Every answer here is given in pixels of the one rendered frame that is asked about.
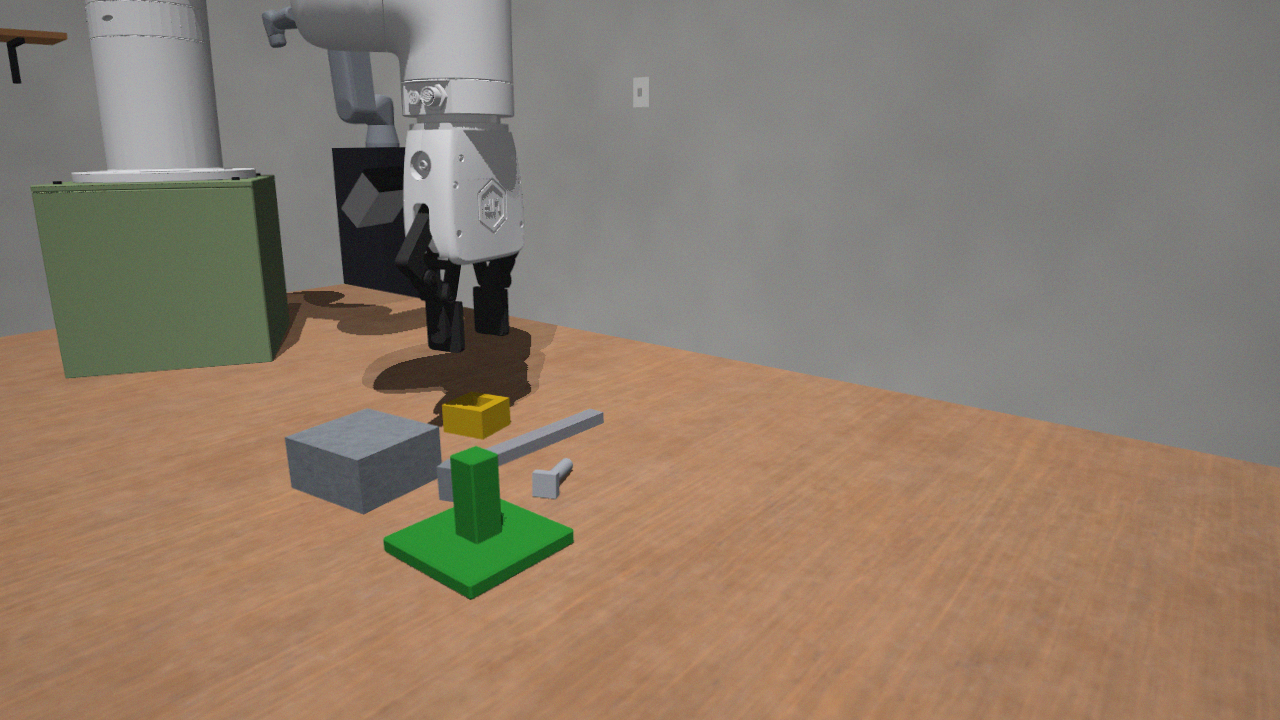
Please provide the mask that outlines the yellow square nut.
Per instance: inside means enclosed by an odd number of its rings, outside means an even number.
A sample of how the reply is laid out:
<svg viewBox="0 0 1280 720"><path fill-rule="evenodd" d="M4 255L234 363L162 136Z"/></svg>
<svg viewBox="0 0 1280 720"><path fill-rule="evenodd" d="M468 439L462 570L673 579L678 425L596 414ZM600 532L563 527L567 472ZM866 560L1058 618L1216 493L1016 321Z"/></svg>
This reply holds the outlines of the yellow square nut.
<svg viewBox="0 0 1280 720"><path fill-rule="evenodd" d="M508 427L509 398L497 395L468 392L442 405L445 433L477 439Z"/></svg>

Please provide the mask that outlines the green square peg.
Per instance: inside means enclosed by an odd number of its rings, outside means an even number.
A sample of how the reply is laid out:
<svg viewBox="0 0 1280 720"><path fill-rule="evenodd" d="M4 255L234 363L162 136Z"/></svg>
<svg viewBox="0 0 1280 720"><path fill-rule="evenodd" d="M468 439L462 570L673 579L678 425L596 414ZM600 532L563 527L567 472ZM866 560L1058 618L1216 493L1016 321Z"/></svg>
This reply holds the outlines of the green square peg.
<svg viewBox="0 0 1280 720"><path fill-rule="evenodd" d="M453 454L451 477L454 509L384 537L384 551L474 600L573 543L572 528L500 498L498 454Z"/></svg>

